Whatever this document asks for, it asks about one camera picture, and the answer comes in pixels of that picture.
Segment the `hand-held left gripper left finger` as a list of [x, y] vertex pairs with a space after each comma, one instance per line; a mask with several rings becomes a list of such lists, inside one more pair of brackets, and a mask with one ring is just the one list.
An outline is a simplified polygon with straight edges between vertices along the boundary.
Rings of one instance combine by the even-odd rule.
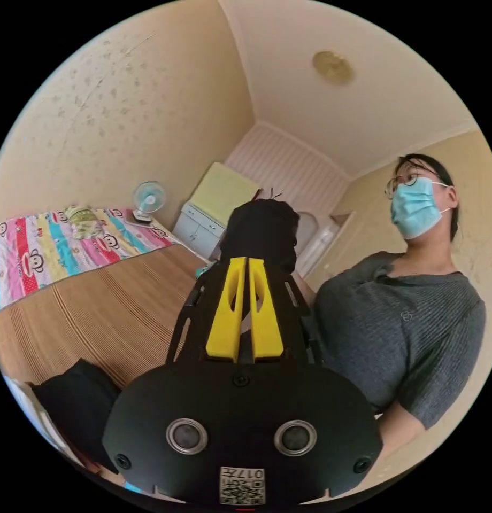
[[229, 261], [205, 346], [212, 359], [238, 361], [246, 263], [245, 257]]

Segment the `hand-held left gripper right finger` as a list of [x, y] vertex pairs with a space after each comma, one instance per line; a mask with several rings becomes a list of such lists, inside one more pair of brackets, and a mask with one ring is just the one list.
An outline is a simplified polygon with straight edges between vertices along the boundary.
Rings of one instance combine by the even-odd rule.
[[254, 359], [278, 359], [284, 346], [264, 262], [249, 259], [251, 341]]

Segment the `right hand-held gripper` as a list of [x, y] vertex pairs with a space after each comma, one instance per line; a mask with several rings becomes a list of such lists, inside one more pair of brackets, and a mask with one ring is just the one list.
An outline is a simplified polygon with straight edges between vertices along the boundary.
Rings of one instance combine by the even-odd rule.
[[285, 201], [257, 199], [235, 208], [220, 241], [220, 260], [264, 260], [295, 271], [299, 214]]

